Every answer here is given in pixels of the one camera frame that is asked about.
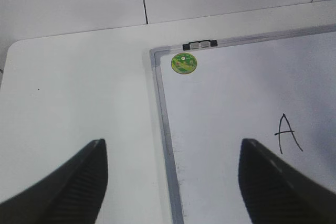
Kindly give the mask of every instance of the whiteboard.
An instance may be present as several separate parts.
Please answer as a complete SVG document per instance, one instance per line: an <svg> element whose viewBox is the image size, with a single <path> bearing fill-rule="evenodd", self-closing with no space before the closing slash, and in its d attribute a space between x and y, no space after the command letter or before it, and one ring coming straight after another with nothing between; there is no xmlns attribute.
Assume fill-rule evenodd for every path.
<svg viewBox="0 0 336 224"><path fill-rule="evenodd" d="M238 186L244 138L336 192L335 32L191 50L190 74L172 69L181 51L154 53L175 223L251 223ZM282 133L281 154L284 114L303 151Z"/></svg>

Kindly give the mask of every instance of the round magnet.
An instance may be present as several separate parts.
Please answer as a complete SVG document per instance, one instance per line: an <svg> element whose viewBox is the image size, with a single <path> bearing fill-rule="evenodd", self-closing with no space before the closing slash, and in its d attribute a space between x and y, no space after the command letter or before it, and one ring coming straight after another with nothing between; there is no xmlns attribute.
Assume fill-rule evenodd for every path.
<svg viewBox="0 0 336 224"><path fill-rule="evenodd" d="M196 69L197 60L192 54L182 52L173 57L171 64L176 73L188 74Z"/></svg>

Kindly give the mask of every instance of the white table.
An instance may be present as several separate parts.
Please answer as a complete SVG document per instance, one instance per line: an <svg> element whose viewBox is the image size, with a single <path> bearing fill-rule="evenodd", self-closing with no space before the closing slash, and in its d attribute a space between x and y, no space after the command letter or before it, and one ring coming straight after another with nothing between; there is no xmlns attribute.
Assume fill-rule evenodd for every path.
<svg viewBox="0 0 336 224"><path fill-rule="evenodd" d="M0 201L105 138L97 223L171 223L149 50L336 24L336 1L23 40L0 91Z"/></svg>

